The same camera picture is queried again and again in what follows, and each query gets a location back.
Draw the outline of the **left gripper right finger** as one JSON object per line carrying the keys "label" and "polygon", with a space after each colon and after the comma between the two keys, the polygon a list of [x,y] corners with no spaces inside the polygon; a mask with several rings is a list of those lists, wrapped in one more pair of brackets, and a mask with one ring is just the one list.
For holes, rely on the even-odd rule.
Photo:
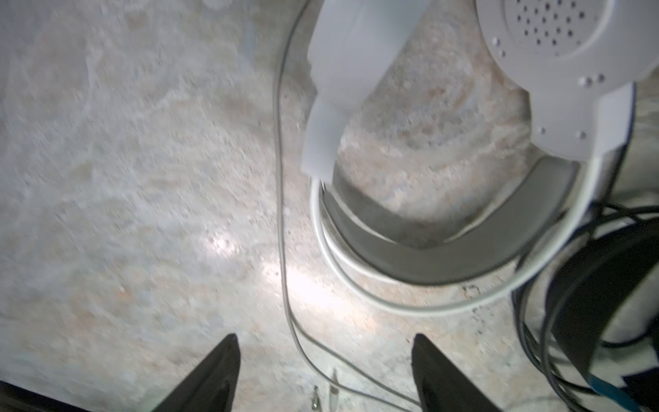
{"label": "left gripper right finger", "polygon": [[500,412],[425,335],[416,334],[411,366],[425,412]]}

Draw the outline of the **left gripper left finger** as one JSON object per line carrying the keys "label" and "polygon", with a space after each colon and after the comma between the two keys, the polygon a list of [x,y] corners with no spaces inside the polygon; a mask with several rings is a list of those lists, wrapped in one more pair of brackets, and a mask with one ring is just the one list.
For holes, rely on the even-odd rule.
{"label": "left gripper left finger", "polygon": [[154,412],[230,412],[240,365],[239,339],[236,334],[229,334],[154,408]]}

